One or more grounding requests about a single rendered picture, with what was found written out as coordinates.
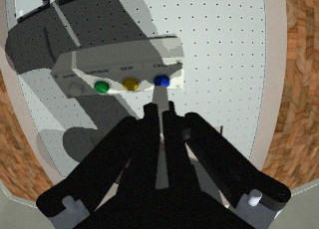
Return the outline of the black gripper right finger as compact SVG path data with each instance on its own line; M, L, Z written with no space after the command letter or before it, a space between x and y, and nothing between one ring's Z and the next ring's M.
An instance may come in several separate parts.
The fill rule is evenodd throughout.
M160 121L175 229L213 229L185 144L235 214L255 229L268 229L291 198L290 189L259 171L198 113L177 115L166 86L160 86Z

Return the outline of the grey button panel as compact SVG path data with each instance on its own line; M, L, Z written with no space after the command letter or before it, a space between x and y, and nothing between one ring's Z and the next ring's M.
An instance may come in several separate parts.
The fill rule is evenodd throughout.
M153 92L154 86L183 90L184 52L179 37L101 45L54 57L50 73L67 99ZM56 62L57 61L57 62Z

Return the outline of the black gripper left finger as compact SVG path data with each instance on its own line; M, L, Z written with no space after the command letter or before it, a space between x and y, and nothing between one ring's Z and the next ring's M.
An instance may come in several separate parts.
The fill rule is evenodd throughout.
M36 206L55 229L72 229L97 209L123 170L102 229L142 229L147 190L156 188L161 135L160 86L154 86L144 117L124 117Z

